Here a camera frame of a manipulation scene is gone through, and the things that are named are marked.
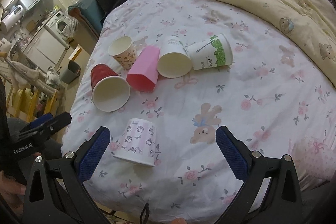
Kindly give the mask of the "person's left hand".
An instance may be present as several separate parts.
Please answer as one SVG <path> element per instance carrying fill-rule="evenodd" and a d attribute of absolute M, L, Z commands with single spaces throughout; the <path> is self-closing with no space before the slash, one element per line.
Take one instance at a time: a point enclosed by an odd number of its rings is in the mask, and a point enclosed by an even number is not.
<path fill-rule="evenodd" d="M 26 187 L 12 177 L 7 177 L 3 170 L 1 170 L 1 195 L 7 202 L 11 210 L 17 215 L 21 216 L 23 213 L 23 201 Z"/>

